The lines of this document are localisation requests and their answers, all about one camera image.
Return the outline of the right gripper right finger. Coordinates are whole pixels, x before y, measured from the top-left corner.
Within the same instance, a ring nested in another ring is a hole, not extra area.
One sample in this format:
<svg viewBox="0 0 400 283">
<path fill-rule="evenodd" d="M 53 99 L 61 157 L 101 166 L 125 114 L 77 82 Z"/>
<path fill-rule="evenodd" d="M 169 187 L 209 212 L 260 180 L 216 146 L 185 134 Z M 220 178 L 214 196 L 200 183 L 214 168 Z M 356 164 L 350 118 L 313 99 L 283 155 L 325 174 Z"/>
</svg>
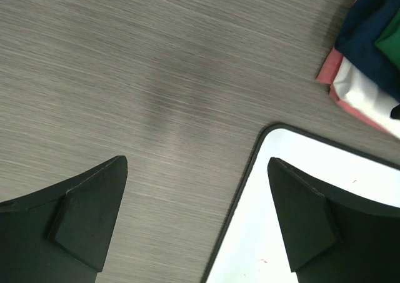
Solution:
<svg viewBox="0 0 400 283">
<path fill-rule="evenodd" d="M 269 185 L 299 282 L 399 282 L 399 208 L 316 179 L 279 158 Z"/>
</svg>

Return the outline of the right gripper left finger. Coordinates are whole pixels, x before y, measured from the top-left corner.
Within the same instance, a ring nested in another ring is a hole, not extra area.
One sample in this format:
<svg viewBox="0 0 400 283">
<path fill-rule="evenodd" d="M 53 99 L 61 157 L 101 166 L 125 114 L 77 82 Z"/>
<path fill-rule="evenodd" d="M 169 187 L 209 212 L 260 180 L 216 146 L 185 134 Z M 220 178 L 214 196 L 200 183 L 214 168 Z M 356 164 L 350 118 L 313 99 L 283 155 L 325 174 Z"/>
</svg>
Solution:
<svg viewBox="0 0 400 283">
<path fill-rule="evenodd" d="M 116 156 L 1 203 L 1 282 L 95 282 L 103 271 L 128 176 Z"/>
</svg>

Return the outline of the black floral t shirt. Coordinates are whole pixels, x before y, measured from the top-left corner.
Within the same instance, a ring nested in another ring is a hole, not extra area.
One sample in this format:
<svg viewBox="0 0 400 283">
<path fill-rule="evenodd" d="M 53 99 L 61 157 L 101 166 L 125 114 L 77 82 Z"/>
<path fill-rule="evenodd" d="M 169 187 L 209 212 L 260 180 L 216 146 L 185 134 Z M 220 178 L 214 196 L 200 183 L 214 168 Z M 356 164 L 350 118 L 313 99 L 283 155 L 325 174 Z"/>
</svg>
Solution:
<svg viewBox="0 0 400 283">
<path fill-rule="evenodd" d="M 400 120 L 400 104 L 391 109 L 390 118 Z"/>
</svg>

